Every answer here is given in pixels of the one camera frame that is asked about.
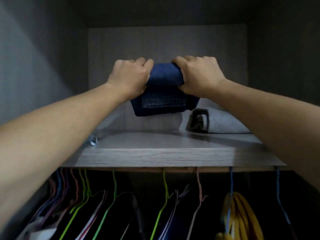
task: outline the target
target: closet ceiling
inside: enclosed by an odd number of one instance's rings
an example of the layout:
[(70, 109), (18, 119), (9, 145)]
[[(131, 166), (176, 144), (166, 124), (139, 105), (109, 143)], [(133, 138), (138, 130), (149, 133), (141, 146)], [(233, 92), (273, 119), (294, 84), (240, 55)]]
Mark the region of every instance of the closet ceiling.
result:
[(89, 28), (246, 23), (262, 0), (66, 0)]

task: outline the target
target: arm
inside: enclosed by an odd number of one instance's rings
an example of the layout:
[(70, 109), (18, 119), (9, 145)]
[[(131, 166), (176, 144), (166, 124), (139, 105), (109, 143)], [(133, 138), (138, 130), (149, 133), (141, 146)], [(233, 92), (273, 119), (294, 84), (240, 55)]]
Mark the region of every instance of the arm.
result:
[(114, 108), (144, 92), (152, 67), (116, 61), (102, 86), (0, 127), (0, 229)]
[(320, 107), (227, 80), (214, 57), (177, 57), (181, 90), (228, 110), (282, 161), (320, 190)]

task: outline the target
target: right hand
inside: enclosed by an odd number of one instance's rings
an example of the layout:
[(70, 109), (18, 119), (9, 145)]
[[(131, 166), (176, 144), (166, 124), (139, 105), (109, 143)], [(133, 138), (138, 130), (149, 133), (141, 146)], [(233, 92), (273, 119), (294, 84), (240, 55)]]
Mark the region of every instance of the right hand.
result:
[(214, 57), (178, 56), (172, 60), (183, 74), (182, 92), (199, 98), (208, 98), (221, 81), (227, 80)]

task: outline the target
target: wooden shelf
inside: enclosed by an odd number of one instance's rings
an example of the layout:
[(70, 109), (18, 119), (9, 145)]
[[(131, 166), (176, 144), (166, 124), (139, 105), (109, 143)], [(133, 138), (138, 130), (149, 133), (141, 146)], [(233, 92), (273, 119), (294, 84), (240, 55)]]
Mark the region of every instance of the wooden shelf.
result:
[(109, 131), (84, 145), (64, 167), (158, 168), (286, 166), (252, 134)]

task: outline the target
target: left hand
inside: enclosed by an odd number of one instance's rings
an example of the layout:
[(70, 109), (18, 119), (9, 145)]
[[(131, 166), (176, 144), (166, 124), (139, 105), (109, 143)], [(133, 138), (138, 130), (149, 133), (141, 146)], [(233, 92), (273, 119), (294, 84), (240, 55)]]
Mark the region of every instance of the left hand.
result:
[(154, 61), (140, 57), (137, 60), (117, 60), (106, 84), (112, 86), (123, 102), (141, 95), (146, 89)]

